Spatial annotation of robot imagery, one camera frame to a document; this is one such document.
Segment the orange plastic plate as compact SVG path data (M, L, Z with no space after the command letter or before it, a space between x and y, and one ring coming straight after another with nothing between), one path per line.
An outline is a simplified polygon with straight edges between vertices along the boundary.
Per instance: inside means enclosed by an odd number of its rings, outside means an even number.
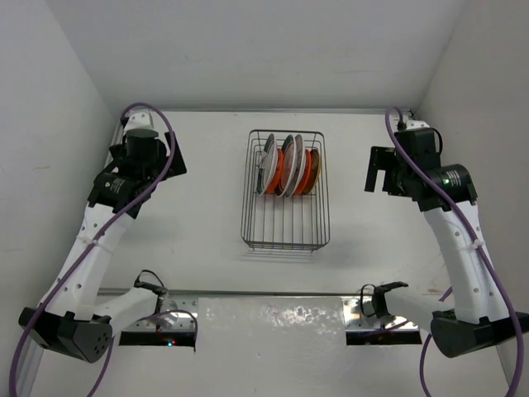
M269 183L269 185L268 185L268 187L267 187L267 189L265 191L267 194L273 194L275 192L276 188L279 185L281 174L283 172L283 167L284 167L284 153L283 153L283 150L281 148L277 148L277 154L278 154L278 159L277 159L277 162L276 162L276 168L275 168L275 171L274 171L274 175L273 175L273 178L270 181L270 183Z
M306 150L306 164L305 164L305 170L302 177L302 181L299 183L298 188L295 192L297 195L304 195L308 194L310 191L310 188L313 185L313 166L315 164L315 150Z

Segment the white plate green rim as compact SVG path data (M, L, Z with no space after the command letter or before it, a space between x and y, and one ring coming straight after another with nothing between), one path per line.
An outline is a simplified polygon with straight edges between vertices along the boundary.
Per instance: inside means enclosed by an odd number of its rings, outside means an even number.
M278 163L277 143L274 133L270 133L264 144L264 154L258 170L256 192L263 195L271 184Z

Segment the brown patterned plate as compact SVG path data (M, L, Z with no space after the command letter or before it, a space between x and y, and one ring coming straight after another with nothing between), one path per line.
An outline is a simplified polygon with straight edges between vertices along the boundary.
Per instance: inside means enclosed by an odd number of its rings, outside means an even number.
M319 174L321 172L321 166L322 166L322 158L320 155L320 151L317 148L313 148L311 150L311 158L312 158L312 168L311 168L311 179L310 184L308 185L308 192L311 193L314 189L314 186L317 182L317 179L319 177Z

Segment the white plate red characters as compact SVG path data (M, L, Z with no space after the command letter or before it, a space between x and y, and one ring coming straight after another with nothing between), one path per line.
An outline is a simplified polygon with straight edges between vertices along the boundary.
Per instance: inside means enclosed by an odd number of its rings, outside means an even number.
M293 135L288 135L282 145L284 155L283 168L281 170L279 183L275 189L275 194L279 197L285 195L288 184L293 173L293 161L295 157L295 144Z

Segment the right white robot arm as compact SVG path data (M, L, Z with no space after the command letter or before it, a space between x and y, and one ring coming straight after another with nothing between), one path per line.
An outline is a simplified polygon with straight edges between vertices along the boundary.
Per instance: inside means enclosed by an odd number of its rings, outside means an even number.
M469 224L460 221L457 212L396 149L372 147L366 191L374 191L377 174L382 170L384 192L417 203L440 247L454 303L422 298L407 283L394 281L374 287L366 316L406 318L427 330L437 348L449 358L515 337L508 308L478 253L485 244L469 171L459 164L441 165L441 135L423 122L398 122L395 137L422 172L452 198Z

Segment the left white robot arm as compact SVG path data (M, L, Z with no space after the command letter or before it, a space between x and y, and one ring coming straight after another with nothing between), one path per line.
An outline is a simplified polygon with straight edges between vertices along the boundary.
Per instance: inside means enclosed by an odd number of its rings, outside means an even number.
M18 323L40 347L94 363L113 337L160 311L166 289L136 280L123 295L97 304L114 251L158 183L187 172L175 134L160 135L156 111L132 105L121 117L123 137L110 147L110 163L96 176L83 221L56 281Z

